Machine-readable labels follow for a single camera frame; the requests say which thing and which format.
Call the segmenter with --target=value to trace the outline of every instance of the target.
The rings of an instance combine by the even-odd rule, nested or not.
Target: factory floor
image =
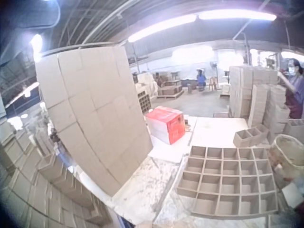
[[[159,105],[174,108],[182,111],[184,114],[198,117],[213,117],[214,113],[227,112],[229,97],[220,97],[221,90],[199,92],[193,90],[188,94],[187,89],[177,99],[158,98],[152,101],[152,108]]]

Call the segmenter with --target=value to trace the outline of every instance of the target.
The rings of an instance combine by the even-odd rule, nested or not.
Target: chair
[[[210,80],[209,80],[209,90],[210,90],[210,87],[212,88],[212,91],[213,91],[213,87],[214,89],[216,90],[217,89],[217,78],[216,77],[211,77]]]

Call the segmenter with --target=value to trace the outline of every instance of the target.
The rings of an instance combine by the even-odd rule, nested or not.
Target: red and white box
[[[173,144],[185,134],[183,113],[163,106],[146,114],[146,122],[151,135],[167,144]]]

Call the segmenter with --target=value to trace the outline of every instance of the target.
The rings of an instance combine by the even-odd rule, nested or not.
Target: white table
[[[247,129],[244,119],[189,117],[191,127],[173,145],[152,137],[154,149],[133,176],[113,196],[106,195],[83,172],[80,180],[102,202],[133,224],[154,221],[156,224],[182,222],[184,227],[265,227],[266,218],[223,221],[190,215],[192,198],[177,195],[175,188],[186,165],[192,145],[235,147],[236,131]]]

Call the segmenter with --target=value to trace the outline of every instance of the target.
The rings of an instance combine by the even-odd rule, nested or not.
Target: person sitting
[[[198,75],[196,76],[198,80],[198,86],[205,88],[206,86],[206,76],[205,72],[202,69],[198,69]]]

